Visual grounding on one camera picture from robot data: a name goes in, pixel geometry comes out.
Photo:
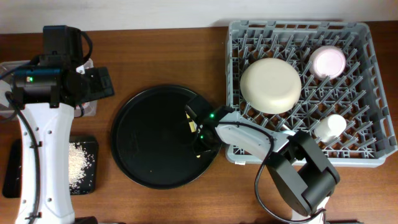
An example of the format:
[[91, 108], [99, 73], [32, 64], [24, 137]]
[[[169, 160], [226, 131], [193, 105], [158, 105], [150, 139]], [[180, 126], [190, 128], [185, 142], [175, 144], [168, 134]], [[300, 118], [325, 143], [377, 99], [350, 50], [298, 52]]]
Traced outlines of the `yellow plastic knife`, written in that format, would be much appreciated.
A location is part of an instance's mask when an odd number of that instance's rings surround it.
[[200, 128], [197, 126], [197, 124], [194, 122], [194, 120], [191, 119], [191, 117], [188, 115], [188, 113], [185, 113], [185, 114], [186, 114], [186, 117], [188, 119], [188, 124], [190, 126], [190, 130], [191, 130], [192, 133], [195, 134], [195, 137], [194, 137], [194, 139], [192, 141], [192, 145], [194, 145], [194, 143], [197, 140], [198, 134], [200, 132]]

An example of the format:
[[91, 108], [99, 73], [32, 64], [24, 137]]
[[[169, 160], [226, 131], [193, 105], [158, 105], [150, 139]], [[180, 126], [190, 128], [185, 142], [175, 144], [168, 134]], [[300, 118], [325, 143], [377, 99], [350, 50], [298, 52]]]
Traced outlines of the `pile of rice grains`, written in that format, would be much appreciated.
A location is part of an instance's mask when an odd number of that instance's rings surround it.
[[88, 169], [93, 165], [93, 162], [90, 162], [93, 158], [94, 155], [89, 154], [80, 143], [69, 144], [68, 178], [71, 188], [75, 189], [83, 182]]

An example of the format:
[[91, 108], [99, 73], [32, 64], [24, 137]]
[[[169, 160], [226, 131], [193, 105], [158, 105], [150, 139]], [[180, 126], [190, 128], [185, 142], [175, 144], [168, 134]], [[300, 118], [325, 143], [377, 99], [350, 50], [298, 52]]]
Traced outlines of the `large beige bowl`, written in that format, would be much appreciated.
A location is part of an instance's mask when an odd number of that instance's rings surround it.
[[252, 63], [240, 79], [240, 91], [245, 101], [255, 110], [267, 114], [291, 110], [298, 103], [301, 89], [296, 69], [277, 58]]

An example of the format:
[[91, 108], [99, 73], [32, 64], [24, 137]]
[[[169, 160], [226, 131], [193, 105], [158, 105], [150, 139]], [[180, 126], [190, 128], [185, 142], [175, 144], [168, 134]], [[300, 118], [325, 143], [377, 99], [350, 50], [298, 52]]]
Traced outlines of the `white plastic cup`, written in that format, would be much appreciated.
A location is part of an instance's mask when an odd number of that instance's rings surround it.
[[330, 142], [339, 137], [346, 129], [346, 120], [338, 114], [332, 114], [322, 119], [314, 129], [314, 134], [321, 142]]

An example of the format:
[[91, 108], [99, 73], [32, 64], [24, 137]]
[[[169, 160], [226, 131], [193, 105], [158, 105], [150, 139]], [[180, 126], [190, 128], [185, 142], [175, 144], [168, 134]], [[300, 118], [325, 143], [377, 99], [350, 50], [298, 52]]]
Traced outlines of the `small pink bowl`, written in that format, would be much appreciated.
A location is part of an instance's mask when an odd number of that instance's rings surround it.
[[346, 57], [343, 51], [334, 46], [323, 46], [316, 49], [310, 56], [312, 65], [310, 73], [317, 79], [330, 80], [340, 76], [346, 66]]

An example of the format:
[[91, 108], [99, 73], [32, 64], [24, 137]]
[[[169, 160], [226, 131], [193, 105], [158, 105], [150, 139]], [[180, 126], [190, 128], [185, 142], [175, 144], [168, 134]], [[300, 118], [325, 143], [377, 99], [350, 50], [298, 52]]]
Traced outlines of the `light blue plastic cup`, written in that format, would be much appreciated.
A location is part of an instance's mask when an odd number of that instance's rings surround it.
[[292, 131], [292, 130], [285, 130], [285, 131], [282, 131], [282, 133], [288, 134], [289, 136], [294, 136], [296, 134], [296, 132]]

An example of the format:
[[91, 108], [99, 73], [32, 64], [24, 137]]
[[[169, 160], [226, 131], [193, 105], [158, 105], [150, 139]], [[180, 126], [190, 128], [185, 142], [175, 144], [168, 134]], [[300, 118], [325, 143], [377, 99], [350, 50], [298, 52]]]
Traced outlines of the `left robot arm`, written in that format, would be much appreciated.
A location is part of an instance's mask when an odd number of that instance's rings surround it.
[[77, 218], [68, 181], [68, 144], [77, 106], [114, 95], [108, 69], [88, 68], [88, 34], [70, 26], [45, 26], [44, 51], [1, 74], [11, 76], [5, 97], [22, 134], [22, 188], [16, 223], [96, 223]]

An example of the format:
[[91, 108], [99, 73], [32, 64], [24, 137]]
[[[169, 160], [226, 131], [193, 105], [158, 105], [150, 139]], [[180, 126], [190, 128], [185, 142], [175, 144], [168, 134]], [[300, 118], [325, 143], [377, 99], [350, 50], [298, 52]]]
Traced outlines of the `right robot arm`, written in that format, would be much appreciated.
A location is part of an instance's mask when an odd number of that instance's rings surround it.
[[[271, 131], [245, 119], [229, 106], [214, 109], [197, 95], [185, 111], [196, 124], [195, 154], [217, 150], [222, 144], [234, 145], [262, 161], [254, 181], [260, 206], [284, 223], [325, 223], [325, 205], [340, 182], [340, 175], [315, 140], [304, 131], [294, 135]], [[259, 194], [263, 170], [268, 170], [285, 203], [293, 210], [290, 220], [266, 207]]]

